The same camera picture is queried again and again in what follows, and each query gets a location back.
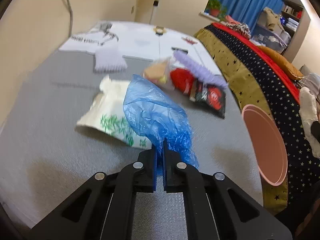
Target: green plant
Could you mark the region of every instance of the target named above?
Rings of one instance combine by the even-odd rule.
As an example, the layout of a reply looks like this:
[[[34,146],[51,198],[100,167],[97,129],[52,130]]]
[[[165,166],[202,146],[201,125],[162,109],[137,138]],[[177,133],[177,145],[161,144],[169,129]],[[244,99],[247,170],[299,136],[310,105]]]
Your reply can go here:
[[[218,0],[209,0],[206,9],[221,9],[221,3]]]
[[[222,6],[219,14],[218,14],[218,19],[221,20],[221,21],[225,21],[225,17],[227,15],[227,11],[228,11],[228,8],[226,6]]]

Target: black snack package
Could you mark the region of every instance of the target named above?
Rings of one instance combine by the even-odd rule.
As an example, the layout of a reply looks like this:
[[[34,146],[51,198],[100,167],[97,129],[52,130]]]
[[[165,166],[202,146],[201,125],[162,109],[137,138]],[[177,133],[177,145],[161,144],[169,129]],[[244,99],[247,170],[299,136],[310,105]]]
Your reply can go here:
[[[213,113],[224,119],[226,111],[226,93],[215,85],[208,85],[195,80],[192,85],[191,101],[210,106]]]

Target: gray carpet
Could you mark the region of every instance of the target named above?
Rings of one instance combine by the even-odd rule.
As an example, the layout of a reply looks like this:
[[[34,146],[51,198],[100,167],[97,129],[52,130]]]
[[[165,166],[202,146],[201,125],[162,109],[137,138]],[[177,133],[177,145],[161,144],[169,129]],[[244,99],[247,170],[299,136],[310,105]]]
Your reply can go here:
[[[149,62],[126,59],[131,79]],[[23,84],[0,136],[0,198],[12,216],[33,227],[97,171],[118,172],[140,152],[102,132],[76,128],[105,73],[94,73],[94,57],[54,52]],[[187,112],[200,171],[225,173],[262,204],[257,162],[248,131],[230,90],[226,118],[168,93]],[[139,193],[132,239],[187,239],[182,194],[165,194],[158,178],[154,194]]]

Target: potted plant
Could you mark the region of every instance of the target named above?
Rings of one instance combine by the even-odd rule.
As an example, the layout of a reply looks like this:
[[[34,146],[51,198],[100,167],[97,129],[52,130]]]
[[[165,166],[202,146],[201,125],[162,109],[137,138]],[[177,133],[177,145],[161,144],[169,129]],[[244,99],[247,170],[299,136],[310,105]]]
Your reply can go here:
[[[210,15],[217,17],[221,10],[221,3],[218,0],[209,0],[206,9],[209,9]]]
[[[226,6],[222,6],[221,9],[220,9],[220,12],[218,14],[218,19],[221,20],[221,21],[226,21],[226,15],[227,15],[227,11],[228,11],[228,8]]]

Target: pink plate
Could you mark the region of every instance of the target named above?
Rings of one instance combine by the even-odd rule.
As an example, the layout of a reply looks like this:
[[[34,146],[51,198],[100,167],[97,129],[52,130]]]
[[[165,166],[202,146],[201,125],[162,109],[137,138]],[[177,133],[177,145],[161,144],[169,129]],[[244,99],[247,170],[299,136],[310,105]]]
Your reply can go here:
[[[249,131],[259,172],[266,182],[279,186],[288,169],[287,151],[274,121],[261,108],[246,105],[242,117]]]

